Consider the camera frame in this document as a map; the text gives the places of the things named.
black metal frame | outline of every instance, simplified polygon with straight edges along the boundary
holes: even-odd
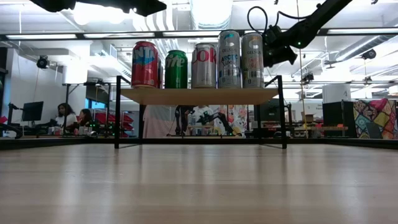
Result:
[[[397,32],[391,32],[391,29],[396,29],[396,27],[329,27],[329,28],[321,28],[318,33],[317,37],[331,37],[331,36],[364,36],[364,35],[398,35]],[[342,33],[329,33],[329,30],[348,30],[350,32],[342,32]],[[27,39],[24,36],[32,36],[37,35],[38,33],[32,34],[0,34],[1,41],[49,41],[49,40],[133,40],[133,39],[174,39],[174,38],[197,38],[197,37],[218,37],[218,32],[222,30],[212,30],[214,33],[208,35],[198,35],[196,33],[201,32],[201,30],[152,30],[152,31],[144,31],[144,32],[67,32],[62,34],[71,34],[74,35],[75,38],[51,38],[51,39],[43,39],[40,37],[37,38],[29,38]],[[238,29],[236,30],[240,36],[242,36],[247,29]],[[173,32],[177,35],[167,35],[166,33]],[[98,37],[90,37],[90,35],[95,34],[109,34],[108,36],[99,35]],[[9,36],[18,35],[19,38],[13,37],[9,38]],[[59,35],[59,33],[46,33],[46,35]]]
[[[114,148],[119,149],[119,144],[122,142],[120,138],[120,97],[121,97],[121,81],[124,81],[128,84],[131,82],[125,79],[122,76],[116,77],[116,119],[115,119],[115,135],[114,135]],[[287,149],[287,136],[286,136],[286,123],[285,123],[285,105],[284,105],[284,94],[283,94],[283,84],[282,84],[282,75],[275,76],[271,81],[265,84],[265,87],[270,85],[271,83],[277,81],[278,87],[278,96],[279,96],[279,111],[280,111],[280,128],[281,128],[281,138],[280,139],[263,139],[261,136],[261,132],[258,131],[257,139],[144,139],[143,138],[143,130],[144,130],[144,123],[143,123],[143,116],[144,116],[144,105],[140,105],[139,110],[139,137],[138,139],[123,139],[123,142],[134,143],[134,144],[145,144],[145,143],[154,143],[154,141],[162,142],[164,144],[198,144],[198,142],[205,142],[206,144],[275,144],[280,143],[282,144],[282,149]],[[258,116],[257,118],[257,127],[261,128],[261,117]]]

window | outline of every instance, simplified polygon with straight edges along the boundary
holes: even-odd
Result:
[[[86,98],[85,108],[87,108],[87,109],[105,109],[106,104]]]
[[[92,109],[105,109],[106,105],[104,103],[100,103],[97,101],[91,101],[91,108]]]

green soda can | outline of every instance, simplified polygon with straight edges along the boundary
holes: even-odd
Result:
[[[165,88],[188,87],[188,58],[181,50],[171,50],[166,57]]]

red soda can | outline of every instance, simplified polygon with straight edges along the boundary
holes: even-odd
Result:
[[[139,41],[132,49],[131,86],[157,88],[158,53],[151,42]]]

computer monitor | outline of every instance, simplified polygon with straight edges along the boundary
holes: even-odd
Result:
[[[23,121],[40,121],[42,119],[44,102],[25,103],[22,112]]]
[[[271,99],[260,105],[261,121],[280,121],[279,99]],[[254,119],[257,121],[257,110],[254,109]]]

